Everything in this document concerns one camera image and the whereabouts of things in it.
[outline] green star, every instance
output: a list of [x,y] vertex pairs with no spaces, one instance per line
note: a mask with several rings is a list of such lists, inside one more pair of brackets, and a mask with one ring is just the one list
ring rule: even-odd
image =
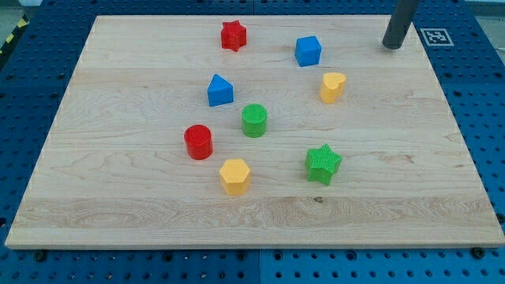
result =
[[309,171],[309,181],[320,181],[330,185],[331,177],[339,170],[342,156],[334,153],[328,144],[318,149],[309,149],[305,166]]

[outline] blue pegboard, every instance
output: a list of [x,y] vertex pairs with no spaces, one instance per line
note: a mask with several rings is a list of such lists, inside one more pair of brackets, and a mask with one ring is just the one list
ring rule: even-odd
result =
[[[46,0],[0,73],[0,283],[505,282],[505,248],[14,252],[3,246],[66,85],[99,14],[389,14],[394,0]],[[505,213],[505,74],[459,0],[421,2],[422,40],[498,213]]]

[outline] toy block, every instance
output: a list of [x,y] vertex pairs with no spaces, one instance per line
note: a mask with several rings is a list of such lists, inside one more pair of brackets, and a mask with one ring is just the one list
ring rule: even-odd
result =
[[213,151],[211,130],[205,125],[193,125],[184,132],[188,155],[195,160],[208,158]]
[[214,74],[207,88],[208,105],[219,106],[234,101],[234,86],[220,75]]
[[342,73],[326,73],[323,75],[323,83],[319,96],[325,103],[334,103],[340,98],[346,86],[347,77]]
[[251,184],[251,169],[243,159],[228,159],[219,170],[221,186],[228,195],[243,195]]
[[242,132],[251,138],[267,132],[267,110],[260,104],[250,104],[242,110]]
[[330,185],[331,178],[340,167],[342,156],[334,153],[328,144],[321,148],[309,149],[305,158],[305,167],[309,171],[309,181],[319,181]]
[[223,22],[221,30],[221,47],[238,52],[240,47],[247,44],[247,30],[238,20]]
[[315,36],[297,39],[294,57],[300,67],[319,64],[321,44]]

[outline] black cylinder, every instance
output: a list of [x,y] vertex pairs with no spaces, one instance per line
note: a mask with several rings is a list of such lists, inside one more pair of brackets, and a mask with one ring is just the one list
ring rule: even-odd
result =
[[402,46],[418,4],[419,0],[398,0],[382,38],[382,44],[386,48],[395,50]]

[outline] red star-shaped block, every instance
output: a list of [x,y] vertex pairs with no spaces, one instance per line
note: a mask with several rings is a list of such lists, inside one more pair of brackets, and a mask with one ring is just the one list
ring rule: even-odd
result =
[[223,22],[221,30],[221,47],[238,52],[240,47],[247,44],[246,29],[238,20]]

